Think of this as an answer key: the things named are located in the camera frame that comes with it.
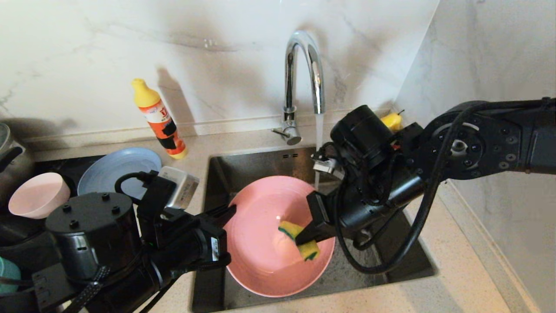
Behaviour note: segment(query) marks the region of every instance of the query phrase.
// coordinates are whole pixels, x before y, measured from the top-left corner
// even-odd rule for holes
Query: white tile wall
[[[142,77],[178,123],[270,116],[277,124],[284,51],[296,29],[316,37],[329,110],[389,107],[437,4],[2,1],[0,119],[25,138],[144,128],[130,87]],[[299,109],[310,113],[306,65],[298,71]]]
[[[396,100],[425,126],[469,100],[556,96],[556,2],[442,0]],[[454,181],[543,312],[556,310],[556,177]]]

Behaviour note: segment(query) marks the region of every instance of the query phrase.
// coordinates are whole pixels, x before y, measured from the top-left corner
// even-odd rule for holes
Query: running water
[[[322,125],[324,124],[324,114],[315,114],[316,118],[316,150],[322,146]],[[319,190],[320,173],[315,171],[315,189]]]

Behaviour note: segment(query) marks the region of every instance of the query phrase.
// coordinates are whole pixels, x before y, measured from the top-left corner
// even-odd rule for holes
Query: pale pink bowl
[[[8,203],[12,214],[28,218],[46,218],[70,198],[70,189],[60,174],[44,173],[21,185]]]
[[[303,261],[294,242],[278,230],[286,220],[303,227],[311,221],[306,196],[314,188],[297,178],[271,176],[242,189],[232,200],[234,217],[224,227],[232,262],[230,274],[249,291],[285,297],[311,286],[334,251],[334,238],[318,243],[320,256]]]

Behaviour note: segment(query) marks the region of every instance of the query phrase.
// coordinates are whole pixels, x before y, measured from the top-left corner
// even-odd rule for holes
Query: pink plate
[[[285,297],[311,286],[324,272],[334,239],[318,243],[320,256],[303,261],[294,242],[278,230],[286,220],[311,221],[306,196],[314,188],[297,178],[270,176],[242,189],[232,200],[237,212],[224,227],[232,262],[230,274],[243,287],[266,297]]]

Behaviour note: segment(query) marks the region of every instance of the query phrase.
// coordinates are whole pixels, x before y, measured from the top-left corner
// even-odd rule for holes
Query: sink
[[[314,184],[311,154],[315,147],[249,154],[213,156],[208,161],[207,185],[203,209],[208,210],[229,203],[248,184],[267,176],[286,175]],[[321,174],[319,191],[328,193],[339,181]],[[353,249],[352,254],[366,266],[380,264],[396,252],[408,233],[410,224],[403,214],[391,222],[388,230],[377,243],[366,251]],[[268,298],[253,294],[237,283],[225,268],[200,271],[195,275],[191,310],[195,313],[231,310],[240,307],[270,304],[304,297],[333,294],[336,292],[369,288],[386,283],[400,282],[432,276],[432,265],[419,242],[413,245],[400,266],[384,275],[364,275],[357,272],[344,257],[336,243],[332,260],[322,276],[309,288],[283,298]]]

